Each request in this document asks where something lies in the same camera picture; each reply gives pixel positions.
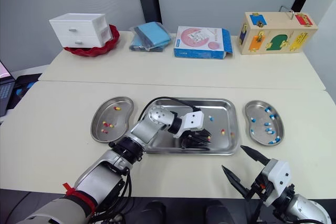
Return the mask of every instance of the red strap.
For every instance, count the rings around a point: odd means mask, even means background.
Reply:
[[[94,213],[96,210],[96,207],[94,206],[94,203],[92,202],[92,200],[88,197],[86,197],[84,194],[81,194],[78,191],[74,191],[72,193],[72,195],[76,196],[77,198],[80,198],[81,200],[83,200],[86,204],[88,204],[88,206],[91,208],[91,212]]]
[[[88,198],[87,196],[85,196],[84,194],[76,191],[73,187],[69,186],[68,183],[64,183],[63,186],[65,187],[65,189],[67,190],[66,192],[66,196],[69,195],[74,195],[77,198],[80,198],[81,200],[83,200],[91,209],[91,212],[94,213],[96,210],[96,207],[94,205],[94,203],[92,202],[92,200],[90,198]]]
[[[74,189],[73,187],[69,186],[68,183],[64,183],[63,186],[64,186],[65,189],[67,190],[67,192],[65,193],[66,196],[69,196],[69,195],[71,195],[71,194],[74,193],[75,189]]]

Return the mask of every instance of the wooden toy box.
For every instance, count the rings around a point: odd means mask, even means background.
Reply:
[[[246,12],[239,50],[242,55],[300,52],[317,29],[306,13]]]

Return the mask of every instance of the laptop screen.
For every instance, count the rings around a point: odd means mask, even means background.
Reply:
[[[11,74],[8,72],[8,70],[5,68],[5,66],[0,61],[0,80],[4,81],[5,79],[11,79],[8,77],[12,77]]]

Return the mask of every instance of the laptop keyboard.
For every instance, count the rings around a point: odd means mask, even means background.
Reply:
[[[5,99],[7,98],[9,94],[9,90],[11,88],[12,83],[9,83],[7,85],[1,85],[0,87],[0,99]]]

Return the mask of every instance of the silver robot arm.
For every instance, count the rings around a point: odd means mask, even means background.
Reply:
[[[143,151],[160,130],[168,130],[174,137],[185,132],[203,131],[202,111],[187,113],[182,117],[162,106],[154,106],[117,144],[111,143],[106,151],[67,189],[63,198],[55,199],[28,216],[19,224],[82,224],[111,218],[112,202],[121,189],[129,183],[122,176],[129,176],[133,164],[142,159]],[[93,217],[101,212],[100,217]]]
[[[321,205],[315,201],[307,200],[300,194],[295,194],[293,184],[287,186],[291,179],[288,162],[274,158],[268,159],[248,146],[242,145],[241,148],[255,161],[265,165],[250,190],[240,183],[240,179],[233,172],[222,166],[230,183],[246,200],[250,200],[254,194],[257,194],[266,207],[274,206],[274,216],[283,222],[331,224],[330,216]]]

